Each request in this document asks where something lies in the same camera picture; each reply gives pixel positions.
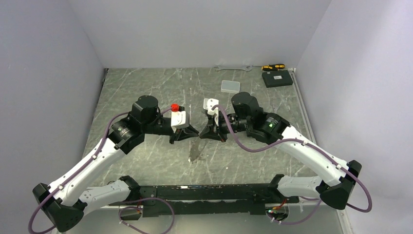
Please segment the metal keyring disc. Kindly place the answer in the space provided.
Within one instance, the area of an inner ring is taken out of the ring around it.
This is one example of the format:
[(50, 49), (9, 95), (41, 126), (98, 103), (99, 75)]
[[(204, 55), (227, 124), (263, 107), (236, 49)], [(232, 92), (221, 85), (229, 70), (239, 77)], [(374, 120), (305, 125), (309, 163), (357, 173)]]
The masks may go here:
[(189, 148), (189, 155), (188, 155), (188, 161), (190, 163), (193, 163), (199, 157), (201, 157), (206, 144), (207, 144), (207, 141), (199, 137), (191, 141), (190, 148)]

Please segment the silver open-end wrench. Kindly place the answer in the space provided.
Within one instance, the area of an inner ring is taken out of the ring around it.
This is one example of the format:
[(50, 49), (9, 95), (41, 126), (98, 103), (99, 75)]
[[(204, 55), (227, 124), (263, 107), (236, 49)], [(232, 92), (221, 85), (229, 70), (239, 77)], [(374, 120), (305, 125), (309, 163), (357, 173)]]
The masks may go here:
[(216, 65), (215, 71), (221, 71), (221, 70), (241, 70), (245, 72), (249, 72), (252, 70), (252, 66), (223, 66), (223, 65)]

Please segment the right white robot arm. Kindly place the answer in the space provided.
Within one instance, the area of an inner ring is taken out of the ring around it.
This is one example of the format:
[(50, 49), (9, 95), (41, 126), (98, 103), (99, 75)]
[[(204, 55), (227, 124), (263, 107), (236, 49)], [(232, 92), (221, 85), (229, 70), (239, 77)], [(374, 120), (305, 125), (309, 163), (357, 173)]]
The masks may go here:
[(266, 146), (261, 149), (242, 149), (250, 153), (276, 147), (306, 165), (316, 173), (313, 177), (274, 176), (268, 189), (269, 198), (281, 202), (286, 197), (318, 198), (326, 205), (343, 210), (349, 206), (349, 197), (358, 182), (362, 165), (356, 161), (340, 159), (310, 141), (288, 120), (276, 113), (263, 110), (257, 99), (247, 92), (235, 94), (231, 103), (234, 113), (228, 114), (217, 99), (206, 98), (204, 110), (207, 125), (200, 138), (221, 142), (227, 136), (245, 132), (248, 137)]

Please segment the black rectangular box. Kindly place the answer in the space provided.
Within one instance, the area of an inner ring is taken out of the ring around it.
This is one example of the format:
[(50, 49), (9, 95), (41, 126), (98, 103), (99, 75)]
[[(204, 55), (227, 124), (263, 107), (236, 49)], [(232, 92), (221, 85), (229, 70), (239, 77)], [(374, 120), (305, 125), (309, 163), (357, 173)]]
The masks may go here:
[(290, 86), (293, 80), (287, 70), (263, 72), (262, 78), (266, 88)]

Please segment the white plastic box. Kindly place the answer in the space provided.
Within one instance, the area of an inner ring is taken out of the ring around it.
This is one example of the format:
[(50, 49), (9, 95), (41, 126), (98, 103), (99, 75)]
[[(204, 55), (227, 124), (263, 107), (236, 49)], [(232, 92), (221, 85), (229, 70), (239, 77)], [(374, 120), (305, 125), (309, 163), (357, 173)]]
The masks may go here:
[(223, 80), (221, 83), (221, 92), (237, 94), (240, 92), (241, 84), (238, 81)]

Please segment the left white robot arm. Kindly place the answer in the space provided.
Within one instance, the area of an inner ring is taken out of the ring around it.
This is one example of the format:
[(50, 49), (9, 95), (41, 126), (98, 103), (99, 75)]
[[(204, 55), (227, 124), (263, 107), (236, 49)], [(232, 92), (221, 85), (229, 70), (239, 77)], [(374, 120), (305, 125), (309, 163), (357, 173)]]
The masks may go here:
[(172, 104), (169, 111), (171, 117), (164, 117), (157, 98), (144, 95), (129, 112), (114, 116), (98, 144), (78, 164), (59, 179), (33, 189), (37, 211), (43, 211), (53, 228), (63, 233), (103, 206), (116, 202), (135, 204), (141, 198), (141, 187), (128, 175), (107, 186), (90, 188), (90, 184), (143, 143), (148, 134), (168, 136), (170, 144), (199, 135), (183, 106)]

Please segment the yellow black screwdriver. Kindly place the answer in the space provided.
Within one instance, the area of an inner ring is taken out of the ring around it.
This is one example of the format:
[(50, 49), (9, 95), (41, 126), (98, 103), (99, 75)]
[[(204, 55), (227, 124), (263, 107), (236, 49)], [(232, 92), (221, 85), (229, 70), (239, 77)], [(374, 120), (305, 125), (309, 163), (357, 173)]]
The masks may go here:
[(284, 64), (269, 64), (261, 67), (262, 71), (271, 72), (285, 69)]

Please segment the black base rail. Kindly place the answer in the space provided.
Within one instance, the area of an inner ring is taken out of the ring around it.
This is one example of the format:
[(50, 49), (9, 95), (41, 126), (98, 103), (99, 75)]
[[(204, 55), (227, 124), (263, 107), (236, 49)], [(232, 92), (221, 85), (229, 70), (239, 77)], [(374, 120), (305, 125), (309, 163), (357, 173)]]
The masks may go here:
[(143, 209), (143, 217), (158, 217), (171, 213), (264, 215), (273, 206), (286, 208), (289, 204), (298, 202), (297, 196), (282, 196), (274, 185), (252, 183), (141, 186), (139, 196), (113, 205), (139, 205)]

